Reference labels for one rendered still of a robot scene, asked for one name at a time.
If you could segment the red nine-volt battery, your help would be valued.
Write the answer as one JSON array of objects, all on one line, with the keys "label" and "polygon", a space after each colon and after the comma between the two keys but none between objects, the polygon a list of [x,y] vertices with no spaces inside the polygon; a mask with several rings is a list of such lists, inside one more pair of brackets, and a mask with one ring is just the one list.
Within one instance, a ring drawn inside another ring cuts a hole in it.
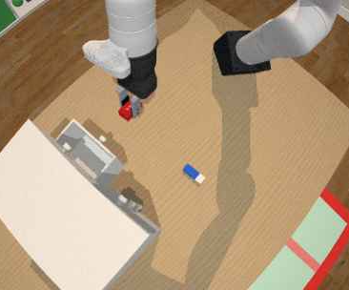
[{"label": "red nine-volt battery", "polygon": [[118,110],[118,113],[120,116],[122,116],[124,119],[129,121],[133,116],[132,116],[132,111],[131,111],[131,102],[130,100]]}]

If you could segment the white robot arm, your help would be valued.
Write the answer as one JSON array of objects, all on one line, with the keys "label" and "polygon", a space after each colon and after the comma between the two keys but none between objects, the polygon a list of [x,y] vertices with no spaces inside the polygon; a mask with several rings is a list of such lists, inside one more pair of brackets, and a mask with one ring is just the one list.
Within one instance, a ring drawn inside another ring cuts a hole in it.
[{"label": "white robot arm", "polygon": [[[255,65],[310,52],[332,29],[342,0],[297,0],[275,19],[241,37],[236,54]],[[155,20],[156,0],[105,0],[108,21],[117,31],[141,31]],[[274,21],[272,21],[274,20]]]}]

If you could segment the blue and white eraser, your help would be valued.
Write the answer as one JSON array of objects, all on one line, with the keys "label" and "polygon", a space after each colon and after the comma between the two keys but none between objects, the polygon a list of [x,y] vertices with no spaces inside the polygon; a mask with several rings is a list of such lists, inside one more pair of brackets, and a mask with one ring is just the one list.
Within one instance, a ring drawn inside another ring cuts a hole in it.
[{"label": "blue and white eraser", "polygon": [[199,184],[201,184],[201,182],[205,179],[205,176],[199,173],[190,164],[187,164],[183,171]]}]

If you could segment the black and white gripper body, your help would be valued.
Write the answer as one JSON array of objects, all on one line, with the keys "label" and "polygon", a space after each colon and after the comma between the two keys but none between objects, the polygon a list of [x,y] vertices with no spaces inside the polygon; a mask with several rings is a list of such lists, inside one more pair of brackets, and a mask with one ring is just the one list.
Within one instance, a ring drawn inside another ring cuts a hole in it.
[{"label": "black and white gripper body", "polygon": [[117,31],[109,24],[108,40],[89,41],[82,49],[94,65],[116,77],[118,85],[138,98],[146,99],[157,88],[154,72],[157,46],[154,20],[150,27],[130,32]]}]

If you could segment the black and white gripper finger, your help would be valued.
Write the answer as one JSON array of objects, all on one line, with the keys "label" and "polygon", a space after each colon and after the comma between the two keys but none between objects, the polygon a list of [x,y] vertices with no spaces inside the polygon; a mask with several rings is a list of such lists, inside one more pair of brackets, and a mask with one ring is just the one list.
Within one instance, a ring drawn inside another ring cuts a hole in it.
[{"label": "black and white gripper finger", "polygon": [[120,107],[123,107],[130,100],[128,91],[120,86],[116,92],[118,93]]},{"label": "black and white gripper finger", "polygon": [[132,116],[133,118],[136,118],[141,113],[141,104],[140,104],[140,98],[137,96],[133,96],[130,99],[131,102],[131,110],[132,110]]}]

